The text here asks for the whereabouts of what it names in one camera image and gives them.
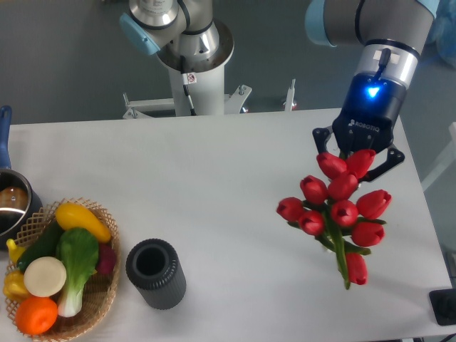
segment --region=yellow squash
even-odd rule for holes
[[[111,239],[109,229],[86,207],[75,203],[63,203],[56,209],[56,220],[63,230],[85,228],[105,244]]]

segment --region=gripper logo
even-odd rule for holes
[[[360,128],[365,128],[366,130],[374,130],[376,132],[380,132],[380,128],[376,127],[376,126],[372,126],[372,125],[366,125],[365,123],[360,123],[358,121],[355,121],[355,120],[351,120],[350,123],[348,124],[349,127],[351,126],[357,126],[357,127],[360,127]]]

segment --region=yellow pepper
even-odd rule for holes
[[[6,246],[8,247],[9,258],[13,263],[17,264],[19,257],[26,251],[25,247],[18,246],[13,239],[7,239]]]
[[[24,275],[21,271],[17,269],[5,276],[3,294],[18,303],[25,301],[30,296],[29,290],[24,285]]]
[[[86,207],[76,203],[63,203],[56,209],[56,220],[63,230],[85,228],[105,244],[111,240],[109,229]]]

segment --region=black cup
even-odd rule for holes
[[[144,300],[153,308],[171,309],[185,295],[187,282],[174,248],[166,241],[140,242],[127,257],[126,271]]]

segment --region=blue led light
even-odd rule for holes
[[[368,88],[368,94],[369,94],[370,98],[376,97],[379,90],[380,90],[380,87]]]

